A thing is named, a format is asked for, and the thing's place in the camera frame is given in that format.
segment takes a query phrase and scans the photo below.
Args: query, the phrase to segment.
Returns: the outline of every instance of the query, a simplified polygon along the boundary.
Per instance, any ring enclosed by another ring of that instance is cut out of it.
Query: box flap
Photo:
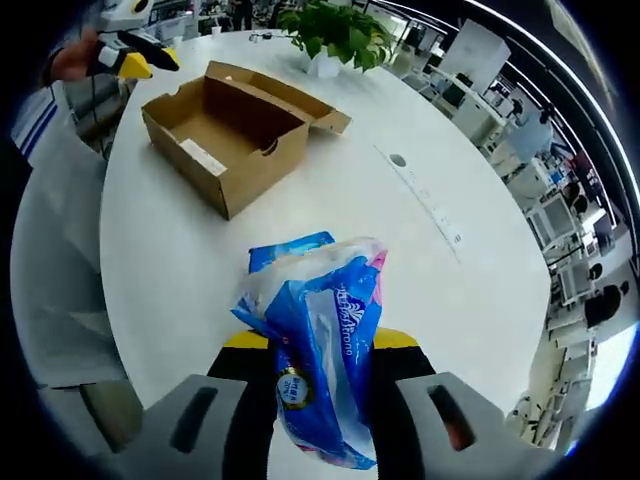
[[[317,98],[253,70],[221,62],[209,62],[206,77],[233,84],[291,112],[312,126],[344,132],[351,121],[344,113]]]

